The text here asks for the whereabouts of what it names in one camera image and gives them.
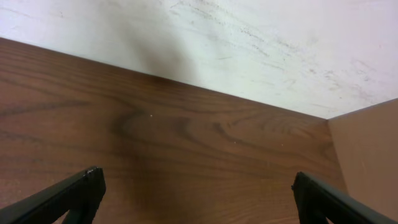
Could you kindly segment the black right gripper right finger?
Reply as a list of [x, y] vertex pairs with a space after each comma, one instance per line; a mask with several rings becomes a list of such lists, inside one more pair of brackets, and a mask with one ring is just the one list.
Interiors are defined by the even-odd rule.
[[296, 174], [292, 190], [300, 224], [397, 224], [304, 172]]

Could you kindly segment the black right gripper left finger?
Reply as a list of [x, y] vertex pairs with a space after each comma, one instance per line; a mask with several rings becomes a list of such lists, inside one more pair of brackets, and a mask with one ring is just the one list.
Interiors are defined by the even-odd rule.
[[36, 194], [1, 209], [1, 223], [91, 224], [106, 192], [103, 170], [87, 168]]

